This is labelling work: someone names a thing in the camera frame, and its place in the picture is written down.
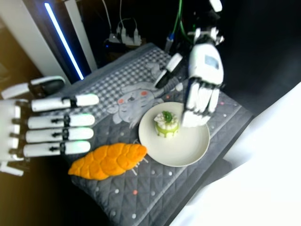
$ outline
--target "croissant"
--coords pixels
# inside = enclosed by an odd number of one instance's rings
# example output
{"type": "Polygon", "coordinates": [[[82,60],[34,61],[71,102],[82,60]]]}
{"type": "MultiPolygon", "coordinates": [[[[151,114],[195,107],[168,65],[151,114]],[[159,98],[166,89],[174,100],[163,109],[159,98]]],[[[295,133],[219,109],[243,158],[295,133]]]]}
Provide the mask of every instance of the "croissant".
{"type": "Polygon", "coordinates": [[[132,169],[146,155],[140,144],[117,143],[104,145],[76,160],[68,171],[86,179],[104,180],[132,169]]]}

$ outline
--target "pink cheek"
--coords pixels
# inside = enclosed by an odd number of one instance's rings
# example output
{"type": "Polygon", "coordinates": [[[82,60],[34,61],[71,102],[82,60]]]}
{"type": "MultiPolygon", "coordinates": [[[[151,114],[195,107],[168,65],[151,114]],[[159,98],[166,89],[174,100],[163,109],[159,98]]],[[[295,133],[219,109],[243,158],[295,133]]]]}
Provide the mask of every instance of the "pink cheek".
{"type": "Polygon", "coordinates": [[[142,92],[141,92],[141,96],[146,96],[147,94],[148,94],[147,91],[142,91],[142,92]]]}

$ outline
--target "white cloth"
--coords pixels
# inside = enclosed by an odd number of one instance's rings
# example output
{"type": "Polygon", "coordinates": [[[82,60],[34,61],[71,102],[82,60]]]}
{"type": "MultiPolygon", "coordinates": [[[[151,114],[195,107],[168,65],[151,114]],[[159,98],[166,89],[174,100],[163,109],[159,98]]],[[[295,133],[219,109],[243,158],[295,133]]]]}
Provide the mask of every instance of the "white cloth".
{"type": "Polygon", "coordinates": [[[172,226],[301,225],[301,83],[256,117],[225,159],[239,166],[201,190],[172,226]]]}

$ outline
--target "quilted mat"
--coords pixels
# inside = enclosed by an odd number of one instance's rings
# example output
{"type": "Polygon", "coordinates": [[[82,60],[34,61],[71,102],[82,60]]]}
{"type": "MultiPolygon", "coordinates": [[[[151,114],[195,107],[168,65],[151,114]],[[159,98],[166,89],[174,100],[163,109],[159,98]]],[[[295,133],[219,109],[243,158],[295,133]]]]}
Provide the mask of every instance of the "quilted mat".
{"type": "MultiPolygon", "coordinates": [[[[169,59],[169,55],[153,44],[140,47],[56,94],[94,93],[99,96],[100,104],[50,114],[92,113],[96,122],[93,125],[95,135],[90,140],[91,150],[117,142],[138,143],[139,121],[148,109],[167,101],[184,101],[186,68],[180,70],[163,89],[154,89],[151,85],[169,59]]],[[[221,93],[216,113],[208,122],[209,149],[195,164],[173,168],[147,155],[138,167],[120,176],[103,181],[72,176],[72,182],[97,202],[113,225],[167,224],[189,200],[193,189],[197,189],[203,174],[251,117],[246,109],[221,93]]],[[[65,158],[71,164],[82,156],[67,155],[65,158]]]]}

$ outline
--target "robotic hand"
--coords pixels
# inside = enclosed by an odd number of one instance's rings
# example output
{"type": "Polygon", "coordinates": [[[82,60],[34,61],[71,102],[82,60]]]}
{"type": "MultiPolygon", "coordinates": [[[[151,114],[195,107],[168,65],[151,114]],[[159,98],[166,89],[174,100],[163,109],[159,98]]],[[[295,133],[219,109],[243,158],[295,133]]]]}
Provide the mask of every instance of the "robotic hand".
{"type": "Polygon", "coordinates": [[[189,58],[189,85],[182,116],[184,127],[204,125],[216,109],[220,86],[223,82],[223,66],[215,45],[223,41],[217,37],[216,27],[209,32],[195,31],[194,47],[189,58]]]}
{"type": "MultiPolygon", "coordinates": [[[[42,78],[10,87],[1,93],[2,97],[20,96],[20,86],[27,91],[55,90],[60,77],[42,78]]],[[[0,171],[22,176],[19,169],[29,157],[60,154],[85,153],[90,150],[90,139],[94,132],[88,126],[94,124],[90,114],[32,116],[42,111],[83,107],[99,103],[94,94],[73,97],[57,97],[28,101],[10,99],[0,101],[0,171]]]]}

